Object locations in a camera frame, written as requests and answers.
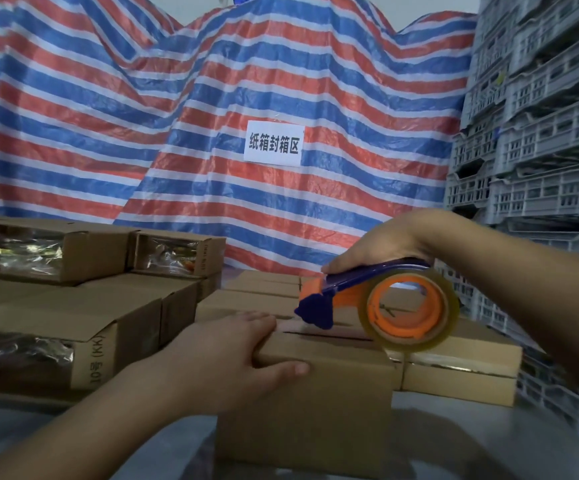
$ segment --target left hand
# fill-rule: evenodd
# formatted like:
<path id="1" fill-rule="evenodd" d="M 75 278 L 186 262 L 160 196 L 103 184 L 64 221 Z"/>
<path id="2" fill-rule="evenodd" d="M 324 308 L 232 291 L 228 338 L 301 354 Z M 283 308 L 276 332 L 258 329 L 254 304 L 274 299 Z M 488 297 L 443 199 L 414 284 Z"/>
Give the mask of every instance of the left hand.
<path id="1" fill-rule="evenodd" d="M 275 329 L 276 319 L 260 313 L 195 323 L 131 367 L 144 377 L 141 387 L 153 389 L 167 422 L 219 414 L 309 372 L 303 362 L 253 368 L 254 347 Z"/>

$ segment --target red white blue striped tarp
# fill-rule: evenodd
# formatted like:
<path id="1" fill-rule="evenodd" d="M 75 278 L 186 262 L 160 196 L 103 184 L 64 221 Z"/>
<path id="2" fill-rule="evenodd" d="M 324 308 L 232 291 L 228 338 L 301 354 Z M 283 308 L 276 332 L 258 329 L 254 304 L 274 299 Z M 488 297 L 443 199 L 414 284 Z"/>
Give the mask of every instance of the red white blue striped tarp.
<path id="1" fill-rule="evenodd" d="M 147 0 L 0 0 L 0 214 L 225 235 L 298 273 L 442 203 L 475 15 L 395 32 L 365 0 L 253 0 L 182 27 Z M 304 125 L 301 167 L 243 161 Z"/>

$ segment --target tape dispenser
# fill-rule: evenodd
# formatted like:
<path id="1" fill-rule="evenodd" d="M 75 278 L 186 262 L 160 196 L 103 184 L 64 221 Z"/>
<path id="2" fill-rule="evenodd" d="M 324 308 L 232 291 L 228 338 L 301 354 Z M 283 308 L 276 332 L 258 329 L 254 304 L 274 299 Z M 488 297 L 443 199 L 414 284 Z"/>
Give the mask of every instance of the tape dispenser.
<path id="1" fill-rule="evenodd" d="M 414 283 L 423 291 L 424 301 L 415 312 L 390 316 L 381 308 L 380 299 L 398 283 Z M 294 312 L 304 322 L 329 330 L 333 310 L 340 306 L 355 306 L 365 333 L 386 351 L 400 353 L 438 345 L 452 332 L 460 313 L 451 284 L 417 258 L 361 266 L 304 282 Z"/>

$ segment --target orange tape core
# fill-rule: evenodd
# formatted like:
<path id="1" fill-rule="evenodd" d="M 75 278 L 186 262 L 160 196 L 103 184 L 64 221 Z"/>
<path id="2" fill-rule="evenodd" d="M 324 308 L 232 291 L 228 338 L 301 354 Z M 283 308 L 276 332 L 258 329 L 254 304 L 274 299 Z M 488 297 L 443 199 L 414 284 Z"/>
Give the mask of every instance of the orange tape core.
<path id="1" fill-rule="evenodd" d="M 380 297 L 395 283 L 416 283 L 426 291 L 425 301 L 415 312 L 386 317 L 380 308 Z M 415 274 L 398 274 L 379 283 L 367 300 L 367 318 L 374 326 L 392 337 L 422 339 L 442 319 L 443 297 L 438 288 Z"/>

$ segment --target forearm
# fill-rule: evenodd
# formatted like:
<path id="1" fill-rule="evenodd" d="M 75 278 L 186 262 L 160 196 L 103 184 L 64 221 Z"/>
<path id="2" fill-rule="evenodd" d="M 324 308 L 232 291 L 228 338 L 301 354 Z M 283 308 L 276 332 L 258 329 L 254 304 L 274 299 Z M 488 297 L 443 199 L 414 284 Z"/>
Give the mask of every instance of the forearm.
<path id="1" fill-rule="evenodd" d="M 439 212 L 429 252 L 509 313 L 579 381 L 579 255 Z"/>
<path id="2" fill-rule="evenodd" d="M 146 388 L 122 372 L 30 438 L 0 455 L 0 480 L 103 480 L 162 426 Z"/>

